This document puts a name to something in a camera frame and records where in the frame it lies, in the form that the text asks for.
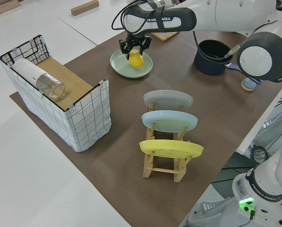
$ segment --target green plate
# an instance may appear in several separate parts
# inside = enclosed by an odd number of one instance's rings
[[[144,65],[141,68],[133,67],[121,50],[111,56],[111,66],[120,75],[128,78],[143,77],[152,69],[153,63],[148,54],[143,52]]]

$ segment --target blue pot handle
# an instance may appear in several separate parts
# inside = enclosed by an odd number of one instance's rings
[[[229,70],[236,70],[236,71],[238,71],[238,72],[240,72],[240,73],[242,73],[243,74],[243,72],[240,70],[240,68],[239,68],[239,66],[237,65],[237,64],[233,64],[233,63],[229,63],[229,64],[227,64],[227,65],[225,65],[225,67],[227,68],[227,69],[229,69]],[[262,80],[260,80],[260,79],[254,79],[254,78],[250,78],[250,77],[248,77],[250,80],[252,80],[254,83],[256,83],[256,84],[262,84],[263,83],[263,81]]]

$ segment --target brown tabletop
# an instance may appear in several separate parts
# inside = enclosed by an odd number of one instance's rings
[[[151,48],[145,51],[154,63],[151,72],[138,79],[125,78],[110,65],[110,56],[119,49],[118,40],[125,36],[119,34],[66,64],[93,86],[101,79],[109,80],[111,130],[89,150],[74,152],[28,112],[18,93],[11,97],[132,227],[177,227],[282,84],[266,81],[253,92],[247,92],[240,86],[245,77],[238,72],[226,70],[220,76],[199,72],[193,64],[197,48],[191,32],[181,32],[166,42],[153,37]],[[197,39],[199,42],[216,39],[234,47],[244,37],[235,33],[197,32]],[[182,91],[194,98],[187,112],[199,121],[184,140],[202,145],[204,151],[190,161],[180,183],[173,182],[173,174],[167,173],[152,172],[150,178],[142,177],[144,154],[139,142],[145,140],[141,116],[147,111],[143,95],[158,89]],[[172,160],[166,158],[158,158],[155,163],[172,168]]]

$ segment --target black pot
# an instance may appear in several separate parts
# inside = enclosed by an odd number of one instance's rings
[[[208,75],[220,75],[225,71],[225,64],[229,64],[232,55],[223,58],[230,48],[216,40],[204,40],[198,45],[194,58],[195,66]]]

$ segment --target transparent glass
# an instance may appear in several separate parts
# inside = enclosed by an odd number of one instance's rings
[[[64,84],[48,73],[42,74],[37,79],[36,87],[51,99],[60,98],[65,91]]]

